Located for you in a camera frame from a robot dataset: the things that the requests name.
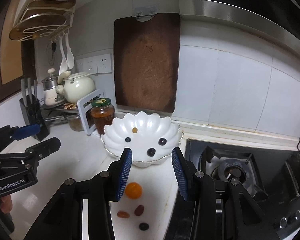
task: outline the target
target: white ladle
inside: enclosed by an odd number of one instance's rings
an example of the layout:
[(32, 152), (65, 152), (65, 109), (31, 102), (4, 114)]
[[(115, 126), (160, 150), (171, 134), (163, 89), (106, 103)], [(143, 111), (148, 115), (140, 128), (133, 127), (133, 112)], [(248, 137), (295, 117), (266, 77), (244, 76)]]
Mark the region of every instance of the white ladle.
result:
[(63, 73), (64, 71), (67, 71), (67, 68), (68, 68), (68, 63), (66, 60), (65, 52), (63, 51), (62, 40), (63, 40), (63, 34), (61, 37), (59, 37), (59, 45), (60, 45), (60, 51), (61, 51), (61, 55), (62, 55), (62, 62), (61, 62), (60, 69), (59, 69), (59, 75), (61, 73)]
[(72, 69), (74, 66), (74, 57), (71, 52), (71, 48), (69, 46), (69, 33), (65, 33), (66, 36), (66, 46), (67, 46), (67, 62), (68, 62), (68, 68)]

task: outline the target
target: human hand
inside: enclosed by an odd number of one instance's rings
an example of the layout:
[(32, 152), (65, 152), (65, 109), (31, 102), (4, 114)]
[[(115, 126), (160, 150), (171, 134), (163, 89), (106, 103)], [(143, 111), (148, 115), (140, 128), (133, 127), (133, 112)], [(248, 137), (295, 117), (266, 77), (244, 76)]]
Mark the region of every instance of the human hand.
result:
[(9, 213), (12, 210), (11, 195), (0, 198), (0, 209), (5, 214)]

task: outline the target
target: wooden cutting board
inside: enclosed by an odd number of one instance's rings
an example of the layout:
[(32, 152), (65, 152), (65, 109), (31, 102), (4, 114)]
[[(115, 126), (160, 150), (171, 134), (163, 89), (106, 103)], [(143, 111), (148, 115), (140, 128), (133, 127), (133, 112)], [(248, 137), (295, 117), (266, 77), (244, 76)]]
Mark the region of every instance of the wooden cutting board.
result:
[(180, 15), (159, 13), (139, 22), (114, 21), (116, 103), (172, 113), (175, 107)]

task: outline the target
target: scalloped bowl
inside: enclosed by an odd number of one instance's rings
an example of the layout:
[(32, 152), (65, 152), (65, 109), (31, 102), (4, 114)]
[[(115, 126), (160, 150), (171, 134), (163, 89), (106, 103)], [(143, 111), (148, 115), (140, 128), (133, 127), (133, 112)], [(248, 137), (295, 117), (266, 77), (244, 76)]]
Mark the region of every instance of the scalloped bowl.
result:
[(171, 123), (169, 117), (145, 112), (127, 113), (123, 119), (114, 118), (112, 125), (106, 125), (104, 131), (101, 140), (107, 152), (120, 158), (124, 148), (128, 147), (132, 150), (132, 164), (141, 168), (163, 163), (172, 150), (180, 146), (183, 136), (179, 124)]

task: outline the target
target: green jar lid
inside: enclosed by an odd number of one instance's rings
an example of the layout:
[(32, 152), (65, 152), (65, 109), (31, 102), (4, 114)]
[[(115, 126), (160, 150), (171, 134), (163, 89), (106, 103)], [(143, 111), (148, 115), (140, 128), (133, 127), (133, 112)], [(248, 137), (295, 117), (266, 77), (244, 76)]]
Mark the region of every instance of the green jar lid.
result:
[(98, 98), (94, 100), (92, 103), (93, 107), (101, 107), (101, 106), (109, 106), (111, 104), (110, 98)]

